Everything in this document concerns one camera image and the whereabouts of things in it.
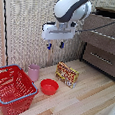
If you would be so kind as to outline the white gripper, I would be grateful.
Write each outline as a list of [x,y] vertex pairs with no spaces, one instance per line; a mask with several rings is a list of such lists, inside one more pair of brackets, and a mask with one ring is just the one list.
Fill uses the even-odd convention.
[[[42,25],[42,39],[45,40],[54,40],[54,39],[71,39],[75,35],[75,22],[47,22]],[[60,48],[63,49],[65,46],[64,42],[61,42]],[[52,43],[48,42],[47,49],[50,50],[52,47]]]

